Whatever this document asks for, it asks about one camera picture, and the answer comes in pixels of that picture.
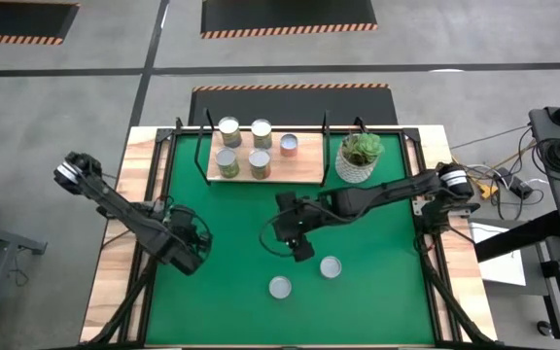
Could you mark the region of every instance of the concrete floor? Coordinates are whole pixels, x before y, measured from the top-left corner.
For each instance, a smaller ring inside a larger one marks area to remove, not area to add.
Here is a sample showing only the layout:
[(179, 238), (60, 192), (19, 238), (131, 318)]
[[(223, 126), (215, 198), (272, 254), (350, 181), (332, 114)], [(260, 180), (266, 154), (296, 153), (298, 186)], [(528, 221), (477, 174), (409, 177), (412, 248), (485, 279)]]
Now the concrete floor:
[[(143, 67), (159, 0), (81, 3), (64, 45), (2, 45), (0, 69)], [(200, 40), (199, 2), (173, 1), (155, 67), (560, 62), (560, 0), (373, 0), (373, 7), (375, 32)], [(19, 259), (31, 281), (22, 288), (10, 281), (0, 304), (0, 349), (76, 343), (105, 222), (92, 203), (58, 187), (52, 173), (71, 150), (117, 172), (139, 81), (0, 78), (0, 227), (49, 241), (45, 256)], [(177, 116), (185, 123), (195, 86), (287, 83), (388, 83), (399, 123), (443, 124), (451, 146), (524, 125), (530, 109), (560, 105), (560, 70), (153, 76), (140, 124), (173, 124)], [(520, 134), (453, 155), (493, 164), (515, 152)], [(519, 176), (541, 178), (526, 160)], [(554, 208), (544, 190), (544, 201), (525, 208), (522, 219)], [(475, 215), (497, 218), (489, 204)], [(533, 332), (545, 317), (540, 299), (489, 297), (500, 340), (560, 348)]]

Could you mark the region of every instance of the green succulent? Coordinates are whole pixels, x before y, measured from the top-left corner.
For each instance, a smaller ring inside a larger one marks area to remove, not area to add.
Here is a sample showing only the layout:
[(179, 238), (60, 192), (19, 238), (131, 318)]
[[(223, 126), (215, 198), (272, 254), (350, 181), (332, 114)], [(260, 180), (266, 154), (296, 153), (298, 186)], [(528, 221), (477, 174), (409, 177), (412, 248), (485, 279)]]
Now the green succulent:
[(379, 136), (370, 133), (350, 134), (342, 141), (342, 154), (354, 165), (373, 163), (384, 152)]

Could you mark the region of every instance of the wooden shelf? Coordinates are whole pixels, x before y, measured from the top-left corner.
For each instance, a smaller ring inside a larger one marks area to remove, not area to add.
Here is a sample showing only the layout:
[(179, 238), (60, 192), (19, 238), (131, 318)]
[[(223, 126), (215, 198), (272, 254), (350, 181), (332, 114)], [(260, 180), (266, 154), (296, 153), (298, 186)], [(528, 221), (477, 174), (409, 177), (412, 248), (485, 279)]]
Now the wooden shelf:
[(241, 130), (241, 146), (235, 148), (239, 174), (231, 179), (222, 177), (215, 162), (215, 154), (224, 143), (220, 131), (213, 132), (211, 154), (207, 168), (207, 180), (222, 182), (259, 182), (259, 183), (303, 183), (320, 184), (324, 176), (323, 147), (324, 136), (318, 132), (291, 132), (297, 137), (298, 149), (294, 157), (280, 155), (280, 139), (290, 132), (272, 132), (271, 175), (257, 180), (250, 171), (248, 156), (254, 150), (254, 139), (250, 130)]

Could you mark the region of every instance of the green mat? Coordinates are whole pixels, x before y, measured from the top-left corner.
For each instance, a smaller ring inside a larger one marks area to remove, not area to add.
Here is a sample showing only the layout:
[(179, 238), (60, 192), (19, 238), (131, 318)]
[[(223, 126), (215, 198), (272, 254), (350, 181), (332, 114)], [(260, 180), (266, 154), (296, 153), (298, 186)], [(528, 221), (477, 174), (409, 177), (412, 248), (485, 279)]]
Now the green mat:
[[(341, 136), (332, 136), (327, 189), (347, 186), (333, 160)], [(382, 136), (385, 153), (370, 187), (405, 176), (399, 136)], [(157, 270), (147, 344), (306, 345), (433, 344), (420, 261), (412, 248), (408, 201), (371, 210), (354, 224), (308, 234), (316, 255), (307, 262), (278, 258), (258, 241), (263, 223), (277, 213), (274, 196), (296, 191), (315, 195), (313, 185), (214, 183), (207, 187), (193, 165), (195, 136), (179, 136), (170, 195), (194, 209), (214, 234), (208, 261), (187, 277), (171, 265)], [(207, 164), (210, 137), (202, 142)], [(266, 229), (272, 248), (273, 229)], [(324, 279), (319, 262), (338, 257), (342, 273)], [(274, 299), (274, 276), (286, 276), (291, 295)]]

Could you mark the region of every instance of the black floor mat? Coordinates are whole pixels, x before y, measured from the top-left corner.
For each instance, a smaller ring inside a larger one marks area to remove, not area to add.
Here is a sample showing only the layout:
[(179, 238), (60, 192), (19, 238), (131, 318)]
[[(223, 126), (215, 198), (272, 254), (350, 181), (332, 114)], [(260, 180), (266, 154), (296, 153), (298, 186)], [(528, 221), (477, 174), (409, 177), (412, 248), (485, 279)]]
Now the black floor mat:
[(0, 2), (0, 44), (60, 45), (79, 4)]
[(189, 125), (208, 124), (204, 108), (215, 124), (233, 116), (241, 125), (259, 118), (272, 125), (319, 125), (326, 110), (330, 125), (350, 125), (356, 117), (371, 125), (398, 124), (386, 84), (196, 87)]
[(206, 0), (204, 39), (377, 29), (370, 0)]

